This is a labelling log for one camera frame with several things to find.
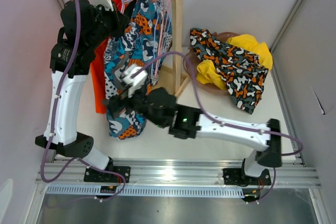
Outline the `bright orange shorts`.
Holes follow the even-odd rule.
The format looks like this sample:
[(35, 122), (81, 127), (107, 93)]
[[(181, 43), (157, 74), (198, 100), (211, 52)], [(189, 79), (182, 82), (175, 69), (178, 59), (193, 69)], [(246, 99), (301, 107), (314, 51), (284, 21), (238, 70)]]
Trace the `bright orange shorts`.
[(104, 77), (104, 52), (107, 47), (109, 38), (104, 40), (95, 50), (95, 59), (90, 65), (92, 76), (92, 84), (94, 90), (95, 110), (96, 113), (105, 114), (107, 109), (102, 104), (102, 100), (106, 98), (105, 93), (105, 77)]

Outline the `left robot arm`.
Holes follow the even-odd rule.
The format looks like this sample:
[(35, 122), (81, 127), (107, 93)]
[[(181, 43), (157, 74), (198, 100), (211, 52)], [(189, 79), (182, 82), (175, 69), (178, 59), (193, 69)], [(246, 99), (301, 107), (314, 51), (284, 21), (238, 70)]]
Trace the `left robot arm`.
[(77, 115), (84, 83), (95, 50), (109, 37), (123, 35), (129, 18), (114, 3), (91, 4), (70, 0), (60, 12), (63, 26), (51, 50), (52, 101), (47, 127), (35, 144), (65, 157), (80, 158), (96, 167), (95, 175), (108, 182), (114, 176), (110, 157), (97, 150), (91, 136), (77, 131)]

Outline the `orange grey camouflage shorts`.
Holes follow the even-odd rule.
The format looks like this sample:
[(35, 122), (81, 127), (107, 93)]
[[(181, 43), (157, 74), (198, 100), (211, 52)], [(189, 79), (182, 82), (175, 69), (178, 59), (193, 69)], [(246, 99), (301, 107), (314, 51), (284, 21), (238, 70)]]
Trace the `orange grey camouflage shorts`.
[(259, 55), (220, 41), (207, 29), (192, 28), (190, 41), (193, 52), (201, 61), (196, 67), (196, 80), (228, 91), (235, 106), (253, 114), (262, 100), (269, 72), (260, 63)]

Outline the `dark navy shorts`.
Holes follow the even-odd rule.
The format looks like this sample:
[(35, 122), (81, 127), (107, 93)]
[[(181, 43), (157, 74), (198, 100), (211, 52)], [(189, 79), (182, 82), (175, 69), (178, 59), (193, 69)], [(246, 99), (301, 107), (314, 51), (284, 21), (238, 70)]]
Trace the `dark navy shorts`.
[(124, 16), (126, 17), (126, 23), (128, 24), (131, 20), (131, 17), (132, 17), (132, 14), (133, 14), (133, 9), (135, 7), (135, 4), (136, 4), (136, 0), (133, 0), (131, 1), (127, 7), (125, 8), (125, 11), (124, 11)]

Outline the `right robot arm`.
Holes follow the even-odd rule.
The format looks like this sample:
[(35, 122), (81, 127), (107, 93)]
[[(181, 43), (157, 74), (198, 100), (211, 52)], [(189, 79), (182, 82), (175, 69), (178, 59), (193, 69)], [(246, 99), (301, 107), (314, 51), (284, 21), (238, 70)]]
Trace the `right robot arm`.
[(176, 138), (213, 138), (252, 148), (239, 174), (246, 184), (257, 180), (266, 168), (282, 166), (280, 122), (276, 119), (252, 124), (206, 116), (201, 109), (178, 104), (177, 98), (164, 88), (149, 94), (139, 89), (132, 97), (125, 90), (102, 103), (113, 118), (123, 111), (134, 111), (158, 127), (168, 128)]

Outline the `blue patterned shorts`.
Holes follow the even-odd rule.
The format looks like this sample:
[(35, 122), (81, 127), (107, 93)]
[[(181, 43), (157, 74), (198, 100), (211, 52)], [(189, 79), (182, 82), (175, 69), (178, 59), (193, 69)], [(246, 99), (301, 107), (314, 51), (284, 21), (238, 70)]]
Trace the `blue patterned shorts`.
[[(171, 18), (164, 8), (163, 0), (132, 0), (134, 4), (130, 22), (124, 35), (108, 39), (104, 52), (104, 78), (106, 99), (120, 94), (123, 90), (121, 74), (131, 65), (143, 67), (152, 58), (166, 53), (172, 46)], [(147, 94), (158, 82), (162, 58), (146, 70)], [(118, 140), (139, 136), (145, 128), (146, 119), (134, 111), (122, 111), (115, 119), (107, 111), (109, 135)]]

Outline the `yellow shorts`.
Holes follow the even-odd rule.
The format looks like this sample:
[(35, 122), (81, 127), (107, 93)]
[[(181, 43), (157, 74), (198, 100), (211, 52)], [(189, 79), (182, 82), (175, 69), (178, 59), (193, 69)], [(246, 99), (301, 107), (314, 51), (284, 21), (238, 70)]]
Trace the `yellow shorts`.
[[(233, 33), (220, 33), (214, 34), (214, 36), (220, 41), (223, 40), (224, 42), (237, 47), (241, 46), (244, 49), (257, 54), (259, 56), (259, 63), (268, 70), (272, 69), (272, 55), (265, 42), (259, 43), (254, 36), (249, 34), (238, 35)], [(213, 84), (220, 90), (226, 90), (225, 82), (221, 79), (220, 75), (217, 74), (215, 66), (210, 60), (205, 60), (205, 63), (199, 63), (196, 69), (196, 80), (199, 83)]]

